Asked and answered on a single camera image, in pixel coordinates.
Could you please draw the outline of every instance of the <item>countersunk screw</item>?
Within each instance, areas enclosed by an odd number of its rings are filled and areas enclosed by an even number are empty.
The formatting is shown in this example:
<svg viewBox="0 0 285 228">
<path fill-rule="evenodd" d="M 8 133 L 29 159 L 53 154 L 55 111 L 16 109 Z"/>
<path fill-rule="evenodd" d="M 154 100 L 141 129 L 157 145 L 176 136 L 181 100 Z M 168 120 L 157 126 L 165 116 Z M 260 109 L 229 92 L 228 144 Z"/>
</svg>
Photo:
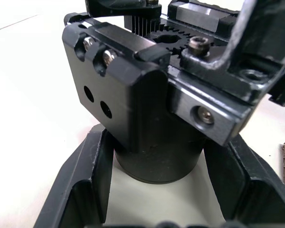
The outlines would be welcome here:
<svg viewBox="0 0 285 228">
<path fill-rule="evenodd" d="M 103 59 L 106 66 L 108 66 L 116 57 L 117 54 L 112 49 L 106 50 L 103 53 Z"/>
<path fill-rule="evenodd" d="M 195 56 L 205 56 L 210 49 L 209 39 L 206 37 L 192 37 L 189 40 L 189 52 Z"/>
<path fill-rule="evenodd" d="M 158 5 L 158 0 L 147 0 L 148 5 Z"/>
<path fill-rule="evenodd" d="M 87 51 L 89 47 L 95 42 L 95 40 L 92 37 L 86 37 L 84 38 L 84 46 L 85 50 Z"/>
<path fill-rule="evenodd" d="M 198 108 L 198 116 L 202 122 L 205 124 L 213 124 L 214 123 L 214 118 L 211 114 L 210 111 L 208 111 L 207 108 L 204 107 L 199 107 Z"/>
</svg>

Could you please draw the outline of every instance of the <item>gear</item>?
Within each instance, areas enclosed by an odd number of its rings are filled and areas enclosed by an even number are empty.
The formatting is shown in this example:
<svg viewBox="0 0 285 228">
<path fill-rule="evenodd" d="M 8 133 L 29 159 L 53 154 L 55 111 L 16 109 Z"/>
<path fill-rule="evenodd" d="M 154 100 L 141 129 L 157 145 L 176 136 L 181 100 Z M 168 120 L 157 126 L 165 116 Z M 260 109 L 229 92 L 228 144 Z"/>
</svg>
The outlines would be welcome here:
<svg viewBox="0 0 285 228">
<path fill-rule="evenodd" d="M 180 55 L 181 51 L 188 46 L 191 36 L 190 34 L 185 34 L 182 31 L 165 26 L 158 31 L 149 33 L 145 37 L 168 49 L 172 55 Z"/>
</svg>

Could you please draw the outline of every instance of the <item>spur gear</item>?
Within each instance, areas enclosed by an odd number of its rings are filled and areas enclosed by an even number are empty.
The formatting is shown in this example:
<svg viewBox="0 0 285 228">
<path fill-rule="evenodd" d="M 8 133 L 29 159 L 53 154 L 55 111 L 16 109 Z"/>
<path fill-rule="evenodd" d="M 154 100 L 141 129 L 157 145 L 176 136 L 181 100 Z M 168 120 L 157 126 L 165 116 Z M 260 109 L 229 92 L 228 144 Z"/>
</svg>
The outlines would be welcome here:
<svg viewBox="0 0 285 228">
<path fill-rule="evenodd" d="M 188 46 L 190 34 L 174 30 L 173 28 L 165 27 L 163 30 L 158 30 L 149 33 L 145 38 L 150 39 L 160 46 L 168 49 L 172 55 L 180 55 L 181 51 Z"/>
</svg>

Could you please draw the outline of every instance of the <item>white surface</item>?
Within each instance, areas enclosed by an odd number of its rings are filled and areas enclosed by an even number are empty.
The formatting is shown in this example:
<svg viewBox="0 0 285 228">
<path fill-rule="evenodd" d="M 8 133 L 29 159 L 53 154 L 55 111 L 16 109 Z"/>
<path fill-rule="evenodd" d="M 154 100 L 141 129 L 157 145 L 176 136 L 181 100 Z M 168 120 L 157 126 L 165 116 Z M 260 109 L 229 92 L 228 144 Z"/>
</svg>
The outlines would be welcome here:
<svg viewBox="0 0 285 228">
<path fill-rule="evenodd" d="M 220 2 L 238 9 L 234 4 Z M 38 14 L 0 30 L 0 228 L 34 225 L 61 165 L 98 123 L 79 103 L 61 41 L 64 15 L 74 11 L 85 11 L 84 1 L 0 3 L 0 28 Z M 122 25 L 123 19 L 109 22 Z M 281 175 L 285 108 L 267 99 L 242 135 Z M 223 221 L 204 156 L 188 176 L 166 185 L 138 182 L 114 161 L 107 223 L 151 227 L 163 220 L 181 226 Z"/>
</svg>

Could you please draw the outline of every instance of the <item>black gear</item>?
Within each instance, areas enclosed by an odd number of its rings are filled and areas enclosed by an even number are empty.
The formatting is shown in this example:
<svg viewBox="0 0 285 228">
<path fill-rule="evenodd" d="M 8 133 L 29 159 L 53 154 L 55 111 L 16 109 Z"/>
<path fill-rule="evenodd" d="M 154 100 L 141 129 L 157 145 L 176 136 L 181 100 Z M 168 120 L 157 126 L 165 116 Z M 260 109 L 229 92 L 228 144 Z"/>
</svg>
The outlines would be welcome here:
<svg viewBox="0 0 285 228">
<path fill-rule="evenodd" d="M 168 49 L 172 55 L 180 55 L 181 51 L 188 46 L 191 36 L 182 31 L 165 27 L 163 30 L 151 32 L 145 37 Z"/>
</svg>

